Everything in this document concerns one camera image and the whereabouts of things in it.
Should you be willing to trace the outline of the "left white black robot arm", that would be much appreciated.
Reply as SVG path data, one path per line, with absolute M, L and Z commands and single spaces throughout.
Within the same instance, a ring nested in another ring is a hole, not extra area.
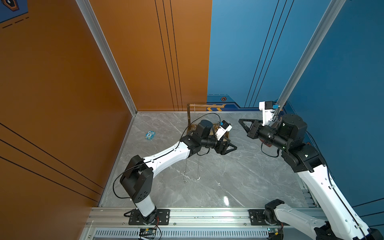
M 226 137 L 232 128 L 230 123 L 221 121 L 215 129 L 212 122 L 202 120 L 195 130 L 182 134 L 170 148 L 144 158 L 132 157 L 125 171 L 115 179 L 119 180 L 136 206 L 130 214 L 138 213 L 146 224 L 156 223 L 158 209 L 150 196 L 153 179 L 171 165 L 198 154 L 202 148 L 213 149 L 220 155 L 235 151 L 237 147 Z

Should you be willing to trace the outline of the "wooden jewelry display stand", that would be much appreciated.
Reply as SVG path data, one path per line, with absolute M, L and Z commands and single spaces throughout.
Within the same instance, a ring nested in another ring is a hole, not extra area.
M 194 131 L 196 130 L 197 126 L 198 126 L 198 123 L 200 122 L 200 120 L 203 120 L 207 115 L 210 115 L 210 114 L 214 114 L 215 116 L 217 116 L 219 118 L 219 121 L 217 123 L 214 123 L 213 122 L 213 130 L 212 132 L 216 132 L 216 130 L 218 129 L 218 126 L 219 126 L 219 123 L 222 121 L 221 120 L 221 117 L 216 114 L 216 111 L 222 111 L 224 108 L 225 108 L 226 104 L 211 104 L 211 105 L 200 105 L 200 104 L 190 104 L 190 103 L 187 103 L 187 116 L 188 116 L 188 127 L 187 127 L 187 132 L 189 133 L 190 131 Z M 199 118 L 194 118 L 194 120 L 192 121 L 191 120 L 191 109 L 193 109 L 194 111 L 194 114 L 196 115 L 196 108 L 204 108 L 205 110 L 208 111 L 207 114 L 205 114 L 204 116 L 200 116 Z M 225 134 L 225 136 L 227 138 L 229 138 L 229 132 L 227 132 Z

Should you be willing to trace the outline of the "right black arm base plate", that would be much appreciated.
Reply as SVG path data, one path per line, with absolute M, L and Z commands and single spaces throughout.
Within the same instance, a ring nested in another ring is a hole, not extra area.
M 250 209 L 248 210 L 249 218 L 252 226 L 289 226 L 278 220 L 277 215 L 272 211 L 265 209 Z

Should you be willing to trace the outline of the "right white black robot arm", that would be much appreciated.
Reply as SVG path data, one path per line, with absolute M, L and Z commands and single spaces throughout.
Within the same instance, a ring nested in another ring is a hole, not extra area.
M 265 205 L 265 222 L 288 224 L 313 240 L 382 240 L 378 229 L 369 227 L 348 203 L 331 177 L 326 160 L 313 146 L 304 143 L 307 124 L 298 115 L 285 114 L 277 127 L 261 120 L 239 119 L 251 139 L 281 151 L 284 161 L 312 192 L 326 215 L 325 221 L 294 210 L 276 199 Z

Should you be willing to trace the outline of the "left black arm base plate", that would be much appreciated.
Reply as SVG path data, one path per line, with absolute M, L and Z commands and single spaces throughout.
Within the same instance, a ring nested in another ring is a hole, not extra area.
M 144 217 L 138 209 L 133 209 L 124 214 L 129 217 L 129 225 L 158 225 L 167 226 L 170 220 L 171 210 L 155 209 L 147 217 Z

